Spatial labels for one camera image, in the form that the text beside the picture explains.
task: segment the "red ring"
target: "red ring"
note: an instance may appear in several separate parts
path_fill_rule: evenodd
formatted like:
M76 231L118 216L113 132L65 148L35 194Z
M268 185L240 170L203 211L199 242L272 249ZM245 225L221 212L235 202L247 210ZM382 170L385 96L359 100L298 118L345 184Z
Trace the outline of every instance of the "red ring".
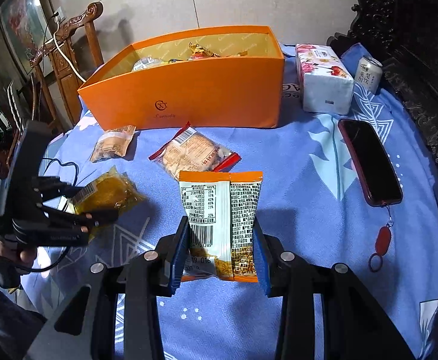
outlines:
M379 257L379 261L380 261L380 262L379 262L379 267L378 267L377 269L373 269L372 266L371 266L371 261L372 261L372 259L373 259L374 256ZM371 257L369 257L369 270L370 270L372 273L376 273L376 272L379 272L379 271L381 270L381 268L382 268L382 256L381 256L380 254L373 253L373 254L371 255Z

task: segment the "can lid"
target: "can lid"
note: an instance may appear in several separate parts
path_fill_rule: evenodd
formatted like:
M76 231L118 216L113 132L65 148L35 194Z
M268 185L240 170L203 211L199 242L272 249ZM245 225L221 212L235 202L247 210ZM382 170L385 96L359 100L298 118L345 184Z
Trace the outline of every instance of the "can lid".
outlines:
M362 58L364 58L367 62L369 62L373 65L376 65L380 68L382 67L382 64L377 59L374 59L371 56L364 55Z

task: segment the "red phone case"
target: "red phone case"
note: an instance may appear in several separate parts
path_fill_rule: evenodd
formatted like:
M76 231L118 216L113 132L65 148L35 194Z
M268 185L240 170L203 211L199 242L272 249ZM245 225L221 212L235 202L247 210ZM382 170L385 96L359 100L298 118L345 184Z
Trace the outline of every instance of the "red phone case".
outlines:
M346 129L344 127L344 124L347 123L348 121L352 121L350 119L341 119L339 120L339 122L337 123L337 126L339 127L339 131L342 134L342 137L344 138L344 142L347 146L347 148L349 149L349 153L350 153L350 157L352 158L352 162L354 163L354 166L356 168L356 172L357 172L357 177L359 178L359 182L361 183L361 187L362 187L362 192L364 193L364 198L366 199L367 204L369 204L372 207L381 207L381 206L385 206L388 204L397 204L402 202L402 189L399 186L399 181L397 180L396 177L396 183L397 183L397 187L399 188L399 191L401 193L401 197L400 199L391 199L388 201L381 201L381 202L375 202L373 200L372 194L369 190L369 186L367 185L367 181L366 178L364 176L364 172L362 171L362 166L361 163L359 162L359 158L357 156L356 151L354 150L353 144L350 141L349 136L347 135ZM373 127L367 123L367 122L363 122L363 121L359 121L359 120L354 120L354 123L364 123L365 125L368 126L368 128L371 128L374 132L374 136L376 137L377 140L379 140L379 137L376 134L376 131L373 129ZM382 148L382 151L384 153L384 156L387 158L388 154L386 153L386 150L384 150L384 146L382 145L382 143L379 141L380 146ZM392 169L392 173L395 175L396 172L394 171L394 168L392 167L389 159L387 161L389 163L389 166Z

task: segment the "cardboard box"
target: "cardboard box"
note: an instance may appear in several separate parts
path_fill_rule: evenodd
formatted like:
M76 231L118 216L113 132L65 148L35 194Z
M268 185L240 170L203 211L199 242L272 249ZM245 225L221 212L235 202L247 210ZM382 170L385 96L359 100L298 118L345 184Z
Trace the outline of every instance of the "cardboard box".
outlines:
M302 86L302 108L323 114L349 113L354 79L332 48L296 45L296 66Z
M223 57L187 61L189 42ZM246 51L246 56L232 56ZM185 61L131 72L146 56ZM127 46L78 92L103 130L275 127L284 57L271 29L227 26L176 32Z

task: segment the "smartphone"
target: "smartphone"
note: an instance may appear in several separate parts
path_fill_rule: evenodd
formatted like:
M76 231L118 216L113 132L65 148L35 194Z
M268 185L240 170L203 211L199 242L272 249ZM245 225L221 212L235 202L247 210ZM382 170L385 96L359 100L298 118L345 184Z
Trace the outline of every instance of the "smartphone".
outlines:
M400 203L402 189L396 172L372 125L360 120L341 119L338 127L367 203L372 207Z

